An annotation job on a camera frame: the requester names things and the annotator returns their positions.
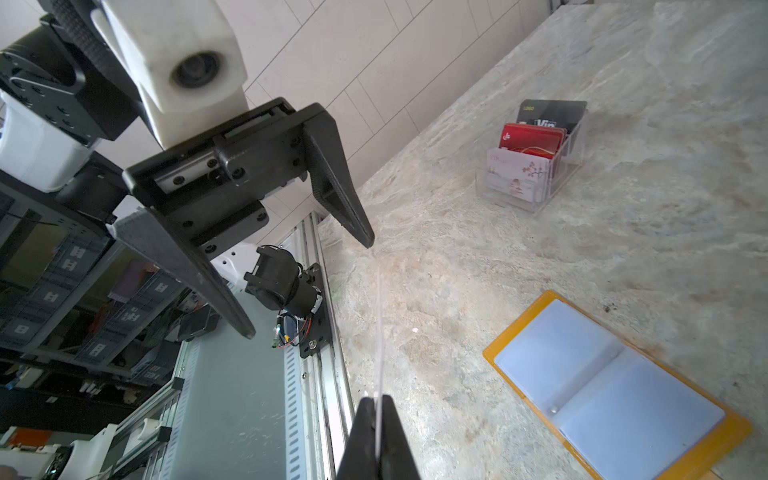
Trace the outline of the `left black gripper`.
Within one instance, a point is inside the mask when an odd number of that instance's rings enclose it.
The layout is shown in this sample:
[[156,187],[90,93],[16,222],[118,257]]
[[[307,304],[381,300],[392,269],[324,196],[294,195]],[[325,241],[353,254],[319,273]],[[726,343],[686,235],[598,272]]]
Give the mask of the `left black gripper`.
[[283,98],[126,169],[123,179],[141,206],[116,220],[110,234],[196,291],[251,339],[253,323],[207,258],[265,227],[264,199],[309,175],[318,203],[371,248],[375,233],[336,121],[318,103],[296,110]]

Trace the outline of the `yellow leather card holder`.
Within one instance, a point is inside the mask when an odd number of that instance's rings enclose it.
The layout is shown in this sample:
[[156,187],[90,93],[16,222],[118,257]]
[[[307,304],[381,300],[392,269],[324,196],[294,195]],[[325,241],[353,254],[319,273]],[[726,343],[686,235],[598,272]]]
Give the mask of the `yellow leather card holder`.
[[701,479],[752,430],[552,290],[483,356],[594,479]]

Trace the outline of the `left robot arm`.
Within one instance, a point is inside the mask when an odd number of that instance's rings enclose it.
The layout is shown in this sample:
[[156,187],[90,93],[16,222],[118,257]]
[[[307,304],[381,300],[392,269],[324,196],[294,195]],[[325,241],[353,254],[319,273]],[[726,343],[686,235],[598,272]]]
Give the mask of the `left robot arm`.
[[295,180],[363,246],[375,241],[334,118],[247,104],[241,49],[214,1],[46,1],[1,52],[1,176],[56,218],[110,234],[253,324],[214,259],[263,228]]

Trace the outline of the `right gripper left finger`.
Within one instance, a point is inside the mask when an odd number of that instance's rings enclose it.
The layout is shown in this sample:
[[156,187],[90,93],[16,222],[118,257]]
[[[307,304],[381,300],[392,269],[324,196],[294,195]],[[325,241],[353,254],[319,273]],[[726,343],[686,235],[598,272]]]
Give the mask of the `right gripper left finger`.
[[374,480],[378,478],[376,456],[376,403],[370,397],[358,404],[337,480]]

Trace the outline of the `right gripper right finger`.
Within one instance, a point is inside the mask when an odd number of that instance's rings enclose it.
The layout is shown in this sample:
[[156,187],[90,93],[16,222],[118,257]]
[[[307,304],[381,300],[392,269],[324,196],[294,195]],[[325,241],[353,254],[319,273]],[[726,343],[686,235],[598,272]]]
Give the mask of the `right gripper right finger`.
[[421,478],[393,398],[381,399],[379,421],[379,478],[419,480]]

